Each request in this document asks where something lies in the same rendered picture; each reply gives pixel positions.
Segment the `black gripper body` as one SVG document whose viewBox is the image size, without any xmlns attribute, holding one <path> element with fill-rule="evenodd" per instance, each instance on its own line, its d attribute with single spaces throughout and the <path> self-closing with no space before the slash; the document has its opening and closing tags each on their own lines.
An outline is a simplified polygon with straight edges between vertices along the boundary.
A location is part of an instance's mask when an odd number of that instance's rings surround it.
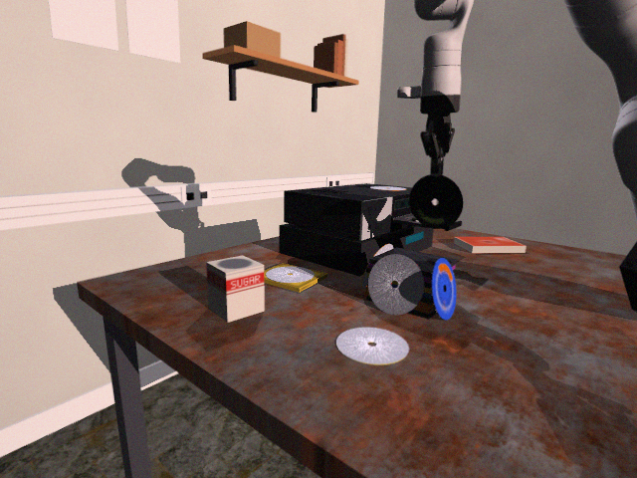
<svg viewBox="0 0 637 478">
<path fill-rule="evenodd" d="M 460 95 L 440 95 L 421 97 L 421 114 L 427 114 L 427 127 L 433 120 L 437 141 L 441 141 L 441 124 L 451 122 L 450 113 L 457 113 L 460 108 Z"/>
</svg>

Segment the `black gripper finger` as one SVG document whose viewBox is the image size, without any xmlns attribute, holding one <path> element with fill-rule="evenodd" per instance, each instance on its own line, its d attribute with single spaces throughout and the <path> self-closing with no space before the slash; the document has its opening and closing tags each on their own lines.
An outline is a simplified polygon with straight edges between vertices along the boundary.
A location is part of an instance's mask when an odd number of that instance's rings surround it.
<svg viewBox="0 0 637 478">
<path fill-rule="evenodd" d="M 443 174 L 443 164 L 444 164 L 444 157 L 446 155 L 446 153 L 449 152 L 450 146 L 451 146 L 451 142 L 454 136 L 454 132 L 455 129 L 452 128 L 452 123 L 451 122 L 447 122 L 447 131 L 446 131 L 446 143 L 443 146 L 443 156 L 442 156 L 442 174 Z M 441 174 L 441 175 L 442 175 Z"/>
<path fill-rule="evenodd" d="M 447 124 L 445 122 L 441 124 L 441 141 L 437 141 L 437 135 L 433 130 L 433 120 L 430 120 L 428 127 L 426 127 L 426 131 L 421 131 L 421 139 L 426 155 L 431 157 L 430 174 L 432 176 L 440 176 L 442 174 L 442 156 L 443 146 L 446 143 Z"/>
</svg>

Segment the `blue cd with orange mark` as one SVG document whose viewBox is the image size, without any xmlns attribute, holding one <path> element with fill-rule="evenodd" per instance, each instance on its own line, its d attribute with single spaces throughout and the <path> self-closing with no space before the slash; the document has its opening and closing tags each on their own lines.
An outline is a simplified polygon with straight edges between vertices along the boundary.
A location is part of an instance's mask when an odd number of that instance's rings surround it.
<svg viewBox="0 0 637 478">
<path fill-rule="evenodd" d="M 444 292 L 444 285 L 446 292 Z M 449 320 L 456 306 L 456 282 L 450 263 L 445 258 L 436 261 L 432 273 L 432 296 L 435 309 L 443 320 Z"/>
</svg>

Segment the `red paperback book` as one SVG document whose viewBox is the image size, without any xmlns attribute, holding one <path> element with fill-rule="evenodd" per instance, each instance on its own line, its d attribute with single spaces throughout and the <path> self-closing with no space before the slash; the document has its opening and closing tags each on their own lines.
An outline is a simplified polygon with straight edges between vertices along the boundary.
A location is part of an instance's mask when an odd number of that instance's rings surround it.
<svg viewBox="0 0 637 478">
<path fill-rule="evenodd" d="M 525 253 L 527 247 L 505 237 L 454 237 L 454 244 L 471 253 Z"/>
</svg>

